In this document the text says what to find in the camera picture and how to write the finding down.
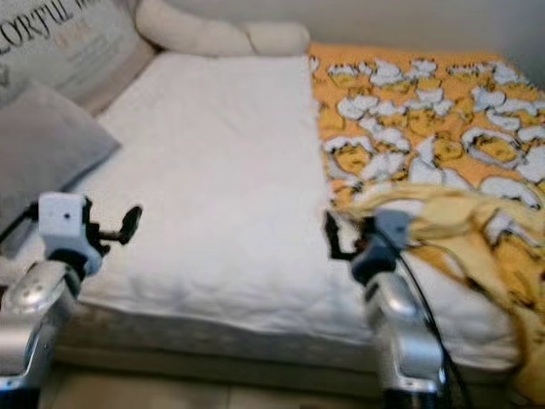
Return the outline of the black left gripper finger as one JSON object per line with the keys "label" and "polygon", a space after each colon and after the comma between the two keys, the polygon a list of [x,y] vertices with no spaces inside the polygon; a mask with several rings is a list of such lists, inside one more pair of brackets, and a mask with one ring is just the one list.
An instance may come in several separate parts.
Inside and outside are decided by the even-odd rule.
{"label": "black left gripper finger", "polygon": [[122,218],[120,229],[114,234],[114,241],[127,245],[139,230],[141,215],[143,215],[143,207],[140,205],[133,206],[126,211]]}

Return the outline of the grey pillow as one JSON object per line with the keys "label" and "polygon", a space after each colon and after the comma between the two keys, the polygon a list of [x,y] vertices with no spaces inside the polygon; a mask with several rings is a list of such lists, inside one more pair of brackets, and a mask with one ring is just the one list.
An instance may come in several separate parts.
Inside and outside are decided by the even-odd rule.
{"label": "grey pillow", "polygon": [[39,195],[70,190],[121,147],[71,99],[28,81],[0,110],[0,229],[8,233]]}

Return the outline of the yellow egg print blanket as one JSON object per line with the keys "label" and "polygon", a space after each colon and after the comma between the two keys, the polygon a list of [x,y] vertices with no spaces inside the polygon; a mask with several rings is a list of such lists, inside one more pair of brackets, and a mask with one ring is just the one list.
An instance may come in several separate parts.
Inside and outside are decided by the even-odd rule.
{"label": "yellow egg print blanket", "polygon": [[411,204],[406,249],[513,321],[513,389],[545,406],[545,89],[491,52],[311,44],[331,206]]}

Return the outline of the cream bolster pillow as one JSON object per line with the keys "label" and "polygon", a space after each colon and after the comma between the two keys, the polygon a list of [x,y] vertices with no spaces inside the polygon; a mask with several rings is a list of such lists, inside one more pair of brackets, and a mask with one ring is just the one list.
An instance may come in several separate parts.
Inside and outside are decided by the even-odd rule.
{"label": "cream bolster pillow", "polygon": [[148,42],[198,57],[292,57],[305,54],[311,43],[301,23],[211,19],[167,0],[141,0],[133,8],[133,21]]}

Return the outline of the white quilted bed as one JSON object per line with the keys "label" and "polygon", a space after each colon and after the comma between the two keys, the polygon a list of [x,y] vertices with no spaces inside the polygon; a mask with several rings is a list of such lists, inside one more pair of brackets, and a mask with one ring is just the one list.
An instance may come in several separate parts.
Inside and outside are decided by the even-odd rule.
{"label": "white quilted bed", "polygon": [[[363,288],[334,261],[310,54],[163,52],[99,117],[121,143],[78,190],[97,210],[144,208],[59,335],[62,362],[377,397]],[[513,321],[402,253],[478,406],[514,392]],[[525,401],[517,393],[515,397]]]}

